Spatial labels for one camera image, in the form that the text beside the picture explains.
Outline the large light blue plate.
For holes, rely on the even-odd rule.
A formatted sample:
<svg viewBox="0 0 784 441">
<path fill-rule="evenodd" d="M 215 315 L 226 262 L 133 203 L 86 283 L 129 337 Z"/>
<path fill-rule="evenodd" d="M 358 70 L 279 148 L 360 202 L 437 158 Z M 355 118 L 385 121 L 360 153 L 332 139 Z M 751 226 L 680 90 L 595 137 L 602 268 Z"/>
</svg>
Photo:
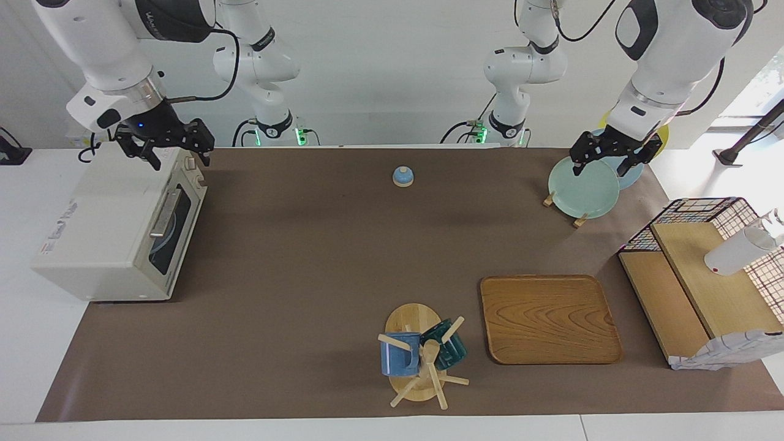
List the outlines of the large light blue plate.
<svg viewBox="0 0 784 441">
<path fill-rule="evenodd" d="M 625 157 L 619 157 L 619 156 L 606 156 L 605 158 L 600 159 L 600 161 L 607 164 L 616 173 L 616 178 L 618 179 L 620 190 L 625 190 L 625 188 L 634 185 L 641 177 L 645 168 L 644 163 L 639 163 L 638 165 L 631 167 L 623 176 L 620 176 L 618 174 L 618 167 L 619 165 L 622 164 L 624 160 Z"/>
</svg>

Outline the yellow plate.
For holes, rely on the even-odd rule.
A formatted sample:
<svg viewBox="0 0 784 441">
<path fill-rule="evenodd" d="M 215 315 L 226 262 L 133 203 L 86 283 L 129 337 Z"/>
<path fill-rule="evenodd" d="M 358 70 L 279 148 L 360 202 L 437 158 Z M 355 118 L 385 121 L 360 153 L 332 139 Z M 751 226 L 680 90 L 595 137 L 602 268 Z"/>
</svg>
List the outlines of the yellow plate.
<svg viewBox="0 0 784 441">
<path fill-rule="evenodd" d="M 611 111 L 608 110 L 608 111 L 606 111 L 602 115 L 602 117 L 599 120 L 599 123 L 597 123 L 597 128 L 604 129 L 605 126 L 607 126 L 607 118 L 609 117 L 610 112 Z M 656 130 L 656 135 L 654 137 L 652 137 L 652 139 L 650 139 L 650 140 L 654 140 L 655 138 L 658 138 L 661 141 L 661 145 L 656 149 L 656 152 L 654 154 L 654 158 L 659 156 L 659 154 L 661 154 L 662 151 L 667 146 L 667 143 L 668 143 L 668 140 L 669 140 L 669 125 L 664 125 L 664 126 L 661 126 L 661 128 L 658 128 Z"/>
</svg>

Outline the wooden plate rack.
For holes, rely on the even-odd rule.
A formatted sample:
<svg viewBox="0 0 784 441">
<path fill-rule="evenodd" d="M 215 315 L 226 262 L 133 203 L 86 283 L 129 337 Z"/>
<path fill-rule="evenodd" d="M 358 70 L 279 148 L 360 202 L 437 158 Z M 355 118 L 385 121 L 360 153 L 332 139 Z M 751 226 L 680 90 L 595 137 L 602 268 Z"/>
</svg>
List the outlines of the wooden plate rack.
<svg viewBox="0 0 784 441">
<path fill-rule="evenodd" d="M 546 198 L 543 200 L 543 202 L 541 204 L 543 204 L 543 206 L 548 207 L 548 208 L 551 207 L 554 204 L 554 196 L 555 195 L 556 195 L 556 192 L 549 193 L 549 195 L 546 196 Z M 582 215 L 582 217 L 577 218 L 576 220 L 574 220 L 574 222 L 572 223 L 572 227 L 573 228 L 581 228 L 583 226 L 583 224 L 586 223 L 587 216 L 588 216 L 588 213 L 584 213 Z"/>
</svg>

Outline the wooden shelf unit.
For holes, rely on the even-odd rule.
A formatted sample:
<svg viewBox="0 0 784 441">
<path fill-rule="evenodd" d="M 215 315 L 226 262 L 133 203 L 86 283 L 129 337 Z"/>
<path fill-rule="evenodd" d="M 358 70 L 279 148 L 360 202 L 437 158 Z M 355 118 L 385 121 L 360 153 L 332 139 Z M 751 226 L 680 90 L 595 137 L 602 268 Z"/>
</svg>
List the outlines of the wooden shelf unit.
<svg viewBox="0 0 784 441">
<path fill-rule="evenodd" d="M 784 332 L 748 274 L 721 276 L 704 257 L 723 238 L 709 223 L 654 224 L 661 251 L 618 257 L 668 362 L 728 333 Z"/>
</svg>

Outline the brown table mat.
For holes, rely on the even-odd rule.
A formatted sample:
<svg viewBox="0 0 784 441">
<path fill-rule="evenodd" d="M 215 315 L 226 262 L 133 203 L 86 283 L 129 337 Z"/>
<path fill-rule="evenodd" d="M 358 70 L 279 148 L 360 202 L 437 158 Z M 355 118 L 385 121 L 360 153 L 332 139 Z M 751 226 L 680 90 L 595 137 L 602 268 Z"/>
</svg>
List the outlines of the brown table mat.
<svg viewBox="0 0 784 441">
<path fill-rule="evenodd" d="M 376 339 L 394 308 L 463 316 L 467 358 L 448 415 L 784 410 L 762 362 L 673 371 L 616 251 L 668 203 L 652 174 L 575 229 L 543 207 L 565 149 L 220 149 L 175 292 L 90 304 L 37 421 L 378 418 L 389 403 Z M 392 181 L 410 167 L 409 187 Z M 590 274 L 624 357 L 502 366 L 486 351 L 479 284 Z"/>
</svg>

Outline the glass oven door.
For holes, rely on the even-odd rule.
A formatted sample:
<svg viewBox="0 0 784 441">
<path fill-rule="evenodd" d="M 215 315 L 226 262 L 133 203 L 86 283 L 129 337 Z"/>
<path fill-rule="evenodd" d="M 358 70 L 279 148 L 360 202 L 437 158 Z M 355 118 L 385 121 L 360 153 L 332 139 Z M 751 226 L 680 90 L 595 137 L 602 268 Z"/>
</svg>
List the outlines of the glass oven door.
<svg viewBox="0 0 784 441">
<path fill-rule="evenodd" d="M 151 294 L 149 299 L 167 300 L 171 298 L 173 286 L 176 283 L 176 277 L 184 259 L 187 243 L 194 229 L 198 210 L 201 208 L 205 192 L 203 173 L 199 167 L 177 168 L 173 172 L 173 176 L 168 179 L 146 235 L 146 240 L 149 243 L 142 248 L 143 257 L 141 262 L 146 265 L 146 276 L 155 283 L 159 291 L 159 293 Z M 174 213 L 178 215 L 178 240 L 168 273 L 161 274 L 149 262 L 149 251 L 153 246 L 155 238 L 162 237 L 165 234 L 167 225 Z"/>
</svg>

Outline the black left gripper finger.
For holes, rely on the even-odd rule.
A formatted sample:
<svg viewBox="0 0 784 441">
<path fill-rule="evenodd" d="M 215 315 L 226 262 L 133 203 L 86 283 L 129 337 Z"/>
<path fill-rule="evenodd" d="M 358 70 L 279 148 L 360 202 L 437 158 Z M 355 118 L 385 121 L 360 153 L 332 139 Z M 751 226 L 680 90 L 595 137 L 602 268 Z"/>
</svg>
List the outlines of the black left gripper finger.
<svg viewBox="0 0 784 441">
<path fill-rule="evenodd" d="M 661 136 L 652 136 L 639 146 L 625 147 L 620 156 L 622 161 L 616 167 L 616 175 L 619 179 L 625 179 L 630 173 L 636 173 L 638 169 L 641 170 L 643 164 L 652 162 L 663 147 L 664 140 Z"/>
<path fill-rule="evenodd" d="M 603 157 L 602 136 L 580 136 L 570 148 L 572 173 L 579 176 L 586 165 Z"/>
</svg>

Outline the small light blue plate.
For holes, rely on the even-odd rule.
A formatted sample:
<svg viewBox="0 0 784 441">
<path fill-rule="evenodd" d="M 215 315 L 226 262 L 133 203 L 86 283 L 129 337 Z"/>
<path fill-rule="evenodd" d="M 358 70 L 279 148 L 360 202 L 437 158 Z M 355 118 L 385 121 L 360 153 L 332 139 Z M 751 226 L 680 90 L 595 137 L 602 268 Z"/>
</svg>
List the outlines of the small light blue plate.
<svg viewBox="0 0 784 441">
<path fill-rule="evenodd" d="M 168 273 L 174 249 L 176 248 L 178 234 L 178 215 L 174 213 L 166 227 L 165 234 L 162 237 L 155 238 L 153 246 L 149 251 L 149 262 L 161 274 Z"/>
</svg>

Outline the black desk clamp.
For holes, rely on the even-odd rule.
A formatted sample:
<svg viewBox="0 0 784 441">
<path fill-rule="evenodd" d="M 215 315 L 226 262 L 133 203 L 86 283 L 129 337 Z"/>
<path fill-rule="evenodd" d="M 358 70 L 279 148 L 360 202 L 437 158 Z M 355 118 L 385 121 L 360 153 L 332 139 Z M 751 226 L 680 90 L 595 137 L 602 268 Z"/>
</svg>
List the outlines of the black desk clamp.
<svg viewBox="0 0 784 441">
<path fill-rule="evenodd" d="M 23 147 L 14 134 L 0 126 L 0 165 L 21 165 L 33 149 Z"/>
</svg>

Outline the wooden serving tray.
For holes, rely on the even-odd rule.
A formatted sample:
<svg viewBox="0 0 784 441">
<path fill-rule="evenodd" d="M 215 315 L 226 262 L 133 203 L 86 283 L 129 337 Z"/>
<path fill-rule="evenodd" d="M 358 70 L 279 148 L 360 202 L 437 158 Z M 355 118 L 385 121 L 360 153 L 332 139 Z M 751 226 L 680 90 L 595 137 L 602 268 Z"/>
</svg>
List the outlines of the wooden serving tray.
<svg viewBox="0 0 784 441">
<path fill-rule="evenodd" d="M 488 355 L 495 363 L 600 365 L 624 357 L 604 288 L 593 276 L 488 276 L 479 288 Z"/>
</svg>

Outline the black stand leg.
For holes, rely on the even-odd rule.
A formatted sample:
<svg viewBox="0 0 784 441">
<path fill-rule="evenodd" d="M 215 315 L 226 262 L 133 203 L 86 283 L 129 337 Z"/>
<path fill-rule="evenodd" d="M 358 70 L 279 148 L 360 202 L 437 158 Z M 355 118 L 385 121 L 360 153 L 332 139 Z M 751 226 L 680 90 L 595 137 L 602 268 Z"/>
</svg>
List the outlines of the black stand leg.
<svg viewBox="0 0 784 441">
<path fill-rule="evenodd" d="M 763 139 L 761 133 L 778 120 L 782 114 L 784 114 L 784 98 L 781 98 L 772 109 L 764 114 L 762 118 L 760 118 L 754 126 L 748 129 L 748 131 L 746 131 L 730 148 L 714 150 L 713 155 L 715 159 L 725 167 L 741 167 L 740 164 L 736 164 L 736 159 L 739 156 L 740 151 L 750 143 Z"/>
</svg>

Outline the dark green mug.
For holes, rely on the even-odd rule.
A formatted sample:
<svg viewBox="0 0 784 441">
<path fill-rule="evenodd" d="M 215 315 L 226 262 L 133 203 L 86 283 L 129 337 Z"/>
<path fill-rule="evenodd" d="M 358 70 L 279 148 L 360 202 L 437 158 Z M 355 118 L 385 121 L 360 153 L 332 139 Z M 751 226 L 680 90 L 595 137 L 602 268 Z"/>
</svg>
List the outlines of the dark green mug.
<svg viewBox="0 0 784 441">
<path fill-rule="evenodd" d="M 446 318 L 423 332 L 420 336 L 421 345 L 424 345 L 429 340 L 435 340 L 440 344 L 439 354 L 434 363 L 435 368 L 439 371 L 453 368 L 467 357 L 467 347 L 462 343 L 462 339 L 457 332 L 454 332 L 448 341 L 443 342 L 442 340 L 452 326 L 453 321 L 450 318 Z"/>
</svg>

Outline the blue mug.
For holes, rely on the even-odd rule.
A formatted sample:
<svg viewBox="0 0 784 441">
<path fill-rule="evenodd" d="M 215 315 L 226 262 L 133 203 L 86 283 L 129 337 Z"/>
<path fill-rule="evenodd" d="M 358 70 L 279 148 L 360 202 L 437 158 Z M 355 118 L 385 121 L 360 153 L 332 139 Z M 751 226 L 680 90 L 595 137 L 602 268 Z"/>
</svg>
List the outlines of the blue mug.
<svg viewBox="0 0 784 441">
<path fill-rule="evenodd" d="M 381 372 L 387 377 L 411 377 L 419 373 L 420 337 L 417 332 L 380 333 Z"/>
</svg>

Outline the white cloth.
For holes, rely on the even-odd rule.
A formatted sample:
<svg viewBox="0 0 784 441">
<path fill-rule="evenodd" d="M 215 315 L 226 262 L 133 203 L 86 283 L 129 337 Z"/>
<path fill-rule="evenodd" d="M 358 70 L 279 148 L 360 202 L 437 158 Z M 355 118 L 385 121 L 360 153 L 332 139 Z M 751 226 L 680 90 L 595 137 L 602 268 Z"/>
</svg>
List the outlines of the white cloth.
<svg viewBox="0 0 784 441">
<path fill-rule="evenodd" d="M 762 358 L 784 352 L 784 332 L 768 333 L 748 330 L 715 337 L 700 348 L 694 356 L 669 356 L 671 369 L 705 369 L 717 371 L 756 362 Z"/>
</svg>

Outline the blurry white cylinder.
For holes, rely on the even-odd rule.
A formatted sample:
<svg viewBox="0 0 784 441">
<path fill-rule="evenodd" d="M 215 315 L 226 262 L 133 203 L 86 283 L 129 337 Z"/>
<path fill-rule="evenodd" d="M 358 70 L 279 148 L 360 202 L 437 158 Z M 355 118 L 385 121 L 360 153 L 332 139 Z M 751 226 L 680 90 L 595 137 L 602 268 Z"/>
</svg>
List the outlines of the blurry white cylinder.
<svg viewBox="0 0 784 441">
<path fill-rule="evenodd" d="M 742 268 L 784 246 L 784 206 L 776 207 L 709 251 L 706 268 L 721 276 Z"/>
</svg>

